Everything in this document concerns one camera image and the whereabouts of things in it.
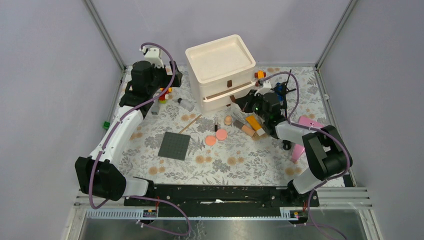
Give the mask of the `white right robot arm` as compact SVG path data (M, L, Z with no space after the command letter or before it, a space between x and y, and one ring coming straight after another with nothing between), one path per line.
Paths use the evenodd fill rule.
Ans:
M343 176L352 166L352 157L334 126L318 128L291 122L283 115L276 93L255 94L251 90L232 100L244 113L261 118L271 137L304 147L308 168L287 185L286 198L291 205L301 205L307 199L306 193Z

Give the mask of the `clear black mascara tube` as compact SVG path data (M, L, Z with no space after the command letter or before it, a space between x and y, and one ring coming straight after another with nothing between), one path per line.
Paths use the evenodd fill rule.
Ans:
M217 116L215 116L214 117L214 132L217 132L218 131L218 117Z

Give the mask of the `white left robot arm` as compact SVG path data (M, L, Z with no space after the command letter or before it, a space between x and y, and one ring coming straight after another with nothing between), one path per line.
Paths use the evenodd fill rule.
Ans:
M144 206L154 202L155 192L149 188L150 181L125 177L114 163L121 159L130 137L158 99L159 90L181 86L183 74L175 61L169 63L171 75L165 68L156 67L146 60L132 65L131 80L105 136L88 157L79 157L75 162L80 190L89 198L117 201L122 197L135 196Z

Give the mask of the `white drawer organizer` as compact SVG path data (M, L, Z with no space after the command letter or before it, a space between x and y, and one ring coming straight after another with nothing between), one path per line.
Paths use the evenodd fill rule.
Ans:
M187 48L191 93L202 114L229 106L255 87L256 61L238 34Z

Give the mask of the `pink round makeup puff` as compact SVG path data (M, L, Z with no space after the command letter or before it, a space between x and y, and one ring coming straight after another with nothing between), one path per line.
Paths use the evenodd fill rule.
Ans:
M215 137L218 141L224 141L228 137L228 132L225 129L218 129L215 132Z

